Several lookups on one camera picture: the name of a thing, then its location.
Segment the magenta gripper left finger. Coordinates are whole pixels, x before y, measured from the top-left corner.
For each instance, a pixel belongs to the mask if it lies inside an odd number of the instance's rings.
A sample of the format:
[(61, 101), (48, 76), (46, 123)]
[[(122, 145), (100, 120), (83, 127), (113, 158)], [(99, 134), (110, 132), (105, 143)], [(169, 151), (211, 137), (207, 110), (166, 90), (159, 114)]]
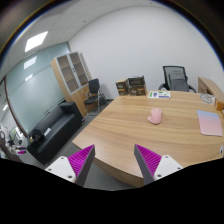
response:
[(69, 157), (60, 156), (46, 168), (46, 171), (83, 186), (94, 157), (95, 145), (90, 145)]

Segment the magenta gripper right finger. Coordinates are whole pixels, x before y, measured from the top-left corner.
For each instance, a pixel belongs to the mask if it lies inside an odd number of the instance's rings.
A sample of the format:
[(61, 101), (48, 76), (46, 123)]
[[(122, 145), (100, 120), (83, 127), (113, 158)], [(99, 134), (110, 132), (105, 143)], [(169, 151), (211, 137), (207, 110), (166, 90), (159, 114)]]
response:
[(137, 144), (134, 145), (134, 155), (140, 167), (145, 185), (182, 169), (182, 166), (171, 156), (161, 156)]

